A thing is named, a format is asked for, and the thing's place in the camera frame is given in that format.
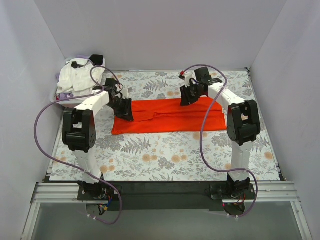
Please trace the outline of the orange t shirt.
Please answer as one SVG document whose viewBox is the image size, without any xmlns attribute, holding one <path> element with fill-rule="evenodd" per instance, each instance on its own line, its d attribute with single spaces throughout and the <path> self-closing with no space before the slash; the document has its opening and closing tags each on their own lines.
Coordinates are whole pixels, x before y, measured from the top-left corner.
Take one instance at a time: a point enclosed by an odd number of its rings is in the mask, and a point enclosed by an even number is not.
<svg viewBox="0 0 320 240">
<path fill-rule="evenodd" d="M 132 102 L 134 121 L 114 119 L 113 135 L 170 132 L 197 132 L 201 130 L 206 112 L 212 103 L 201 97 L 196 103 L 180 106 L 181 100 L 157 99 Z"/>
</svg>

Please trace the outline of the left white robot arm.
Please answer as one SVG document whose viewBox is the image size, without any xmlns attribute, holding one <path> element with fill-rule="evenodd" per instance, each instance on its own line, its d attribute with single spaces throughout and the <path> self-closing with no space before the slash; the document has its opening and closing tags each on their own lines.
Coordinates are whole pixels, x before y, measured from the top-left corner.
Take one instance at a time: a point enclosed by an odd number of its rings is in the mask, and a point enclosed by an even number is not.
<svg viewBox="0 0 320 240">
<path fill-rule="evenodd" d="M 102 172 L 95 160 L 95 116 L 107 106 L 113 110 L 115 117 L 132 122 L 132 99 L 129 98 L 129 90 L 113 78 L 107 78 L 105 84 L 96 86 L 92 93 L 93 96 L 75 108 L 64 110 L 62 142 L 71 150 L 83 170 L 83 177 L 77 183 L 84 193 L 95 200 L 106 200 L 109 187 L 101 182 Z"/>
</svg>

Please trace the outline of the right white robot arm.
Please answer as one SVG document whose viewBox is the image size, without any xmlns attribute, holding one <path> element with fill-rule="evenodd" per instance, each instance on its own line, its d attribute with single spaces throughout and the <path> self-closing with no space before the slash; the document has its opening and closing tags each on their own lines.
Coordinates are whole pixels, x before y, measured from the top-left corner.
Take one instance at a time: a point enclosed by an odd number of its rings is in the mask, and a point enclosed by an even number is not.
<svg viewBox="0 0 320 240">
<path fill-rule="evenodd" d="M 210 66 L 196 64 L 195 71 L 181 71 L 179 78 L 184 81 L 180 87 L 182 107 L 196 103 L 206 96 L 218 103 L 227 112 L 226 131 L 231 140 L 231 168 L 225 170 L 227 180 L 210 190 L 212 197 L 243 197 L 251 189 L 251 180 L 255 180 L 249 170 L 253 143 L 261 132 L 258 104 L 255 100 L 244 100 L 226 88 L 227 78 L 212 78 Z"/>
</svg>

